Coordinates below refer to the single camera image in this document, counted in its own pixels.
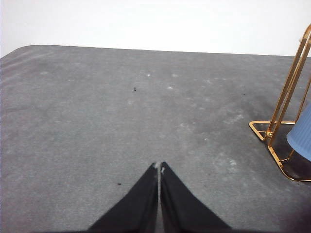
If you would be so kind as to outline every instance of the white wall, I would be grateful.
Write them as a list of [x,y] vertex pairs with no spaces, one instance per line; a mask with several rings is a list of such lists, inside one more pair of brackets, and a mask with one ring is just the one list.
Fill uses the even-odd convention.
[[2,0],[1,57],[26,45],[294,55],[311,0]]

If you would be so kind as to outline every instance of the gold wire stand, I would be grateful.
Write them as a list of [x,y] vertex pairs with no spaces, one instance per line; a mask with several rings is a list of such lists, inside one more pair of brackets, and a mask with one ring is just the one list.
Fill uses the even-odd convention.
[[[276,108],[274,110],[274,113],[271,117],[270,121],[251,121],[249,123],[249,127],[254,131],[254,133],[257,135],[257,137],[262,141],[262,142],[267,142],[267,147],[274,158],[277,166],[280,168],[281,172],[290,180],[297,181],[297,182],[308,182],[311,181],[311,178],[296,178],[290,175],[286,170],[284,170],[284,164],[285,162],[288,162],[293,153],[294,150],[291,151],[289,156],[286,159],[280,159],[278,155],[276,154],[274,148],[273,148],[273,142],[277,136],[277,132],[279,130],[280,125],[294,125],[295,122],[298,120],[303,104],[305,102],[308,89],[310,87],[311,83],[311,76],[309,78],[309,81],[307,83],[305,93],[303,96],[303,99],[300,103],[299,111],[296,116],[295,121],[283,121],[284,115],[286,113],[286,110],[288,108],[288,105],[290,103],[290,100],[292,98],[293,92],[296,88],[299,76],[301,74],[302,68],[305,64],[306,58],[308,56],[308,53],[310,51],[311,47],[311,24],[308,26],[306,29],[300,45],[298,47],[296,56],[294,58],[293,64],[289,70],[288,76],[286,78],[285,84],[283,86],[283,90],[279,96]],[[255,125],[268,125],[267,130],[261,131],[258,130]]]

